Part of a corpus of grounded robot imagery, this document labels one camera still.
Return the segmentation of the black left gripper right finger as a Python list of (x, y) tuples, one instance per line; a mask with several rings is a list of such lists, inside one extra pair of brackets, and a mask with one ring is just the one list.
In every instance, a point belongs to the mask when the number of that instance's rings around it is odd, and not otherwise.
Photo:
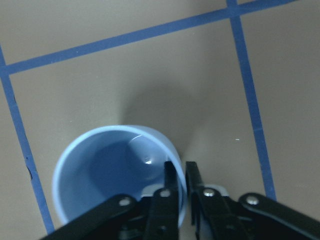
[(198, 240), (318, 240), (320, 222), (259, 193), (238, 200), (204, 184), (198, 165), (185, 164), (191, 223)]

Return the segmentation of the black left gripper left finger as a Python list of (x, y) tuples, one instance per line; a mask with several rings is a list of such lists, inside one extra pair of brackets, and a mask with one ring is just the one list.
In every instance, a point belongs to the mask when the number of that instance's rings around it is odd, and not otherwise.
[(45, 236), (46, 240), (177, 240), (179, 193), (172, 162), (164, 163), (164, 186), (136, 200), (115, 195)]

